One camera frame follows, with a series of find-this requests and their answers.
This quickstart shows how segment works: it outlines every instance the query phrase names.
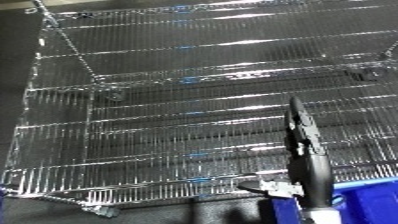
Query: metal rod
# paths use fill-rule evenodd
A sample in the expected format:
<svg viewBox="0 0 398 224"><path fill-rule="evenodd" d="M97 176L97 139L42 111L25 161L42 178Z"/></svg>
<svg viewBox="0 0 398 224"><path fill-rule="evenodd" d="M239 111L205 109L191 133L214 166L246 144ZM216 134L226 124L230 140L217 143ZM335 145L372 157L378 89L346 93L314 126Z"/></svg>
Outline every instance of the metal rod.
<svg viewBox="0 0 398 224"><path fill-rule="evenodd" d="M47 6L43 3L42 0L32 0L33 5L37 8L37 10L43 14L44 18L54 28L58 28L60 25L57 19L54 18L53 14L48 10Z"/></svg>

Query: wire shelf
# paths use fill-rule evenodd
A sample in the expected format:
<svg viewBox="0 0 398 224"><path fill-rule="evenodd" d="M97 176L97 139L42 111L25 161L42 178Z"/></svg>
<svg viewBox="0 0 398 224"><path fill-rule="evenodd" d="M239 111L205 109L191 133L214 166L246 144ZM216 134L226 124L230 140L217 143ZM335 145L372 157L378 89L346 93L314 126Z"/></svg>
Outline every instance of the wire shelf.
<svg viewBox="0 0 398 224"><path fill-rule="evenodd" d="M395 176L397 61L379 56L398 40L397 7L55 14L61 26L43 23L3 182L20 197L84 205L236 193L242 180L285 175L291 96L315 117L337 182ZM352 72L368 69L381 75Z"/></svg>

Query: dark floor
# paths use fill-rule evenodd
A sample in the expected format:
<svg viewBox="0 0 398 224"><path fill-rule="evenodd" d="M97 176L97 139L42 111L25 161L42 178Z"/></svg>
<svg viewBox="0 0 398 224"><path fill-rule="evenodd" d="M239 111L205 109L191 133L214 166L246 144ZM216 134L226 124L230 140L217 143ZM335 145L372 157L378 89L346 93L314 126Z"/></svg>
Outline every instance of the dark floor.
<svg viewBox="0 0 398 224"><path fill-rule="evenodd" d="M19 2L7 0L5 3ZM67 5L53 11L113 9L175 5L181 1L114 0ZM34 56L41 18L25 15L23 10L0 11L0 167L11 144L13 128L22 112L21 99ZM79 207L26 199L6 199L4 223L260 223L257 203L260 199L230 200L194 205L151 207L123 210L112 220L84 213Z"/></svg>

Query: blue bin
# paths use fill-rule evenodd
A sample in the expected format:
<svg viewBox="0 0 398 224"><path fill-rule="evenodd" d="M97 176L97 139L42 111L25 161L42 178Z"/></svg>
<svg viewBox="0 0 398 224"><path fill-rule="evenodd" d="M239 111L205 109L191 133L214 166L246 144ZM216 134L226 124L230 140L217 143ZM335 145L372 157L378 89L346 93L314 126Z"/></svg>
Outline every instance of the blue bin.
<svg viewBox="0 0 398 224"><path fill-rule="evenodd" d="M340 211L343 224L398 224L398 182L356 182L336 186L336 194L344 197ZM298 224L295 200L274 199L278 224Z"/></svg>

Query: metal wire grid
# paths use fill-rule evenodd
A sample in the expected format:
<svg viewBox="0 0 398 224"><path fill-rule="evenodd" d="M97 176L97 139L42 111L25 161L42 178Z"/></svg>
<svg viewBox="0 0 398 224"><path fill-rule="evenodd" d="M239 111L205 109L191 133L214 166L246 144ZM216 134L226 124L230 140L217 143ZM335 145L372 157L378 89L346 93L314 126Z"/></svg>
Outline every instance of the metal wire grid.
<svg viewBox="0 0 398 224"><path fill-rule="evenodd" d="M336 181L395 176L394 0L250 1L63 13L43 26L3 175L20 197L125 204L285 173L306 102ZM376 81L347 71L386 69Z"/></svg>

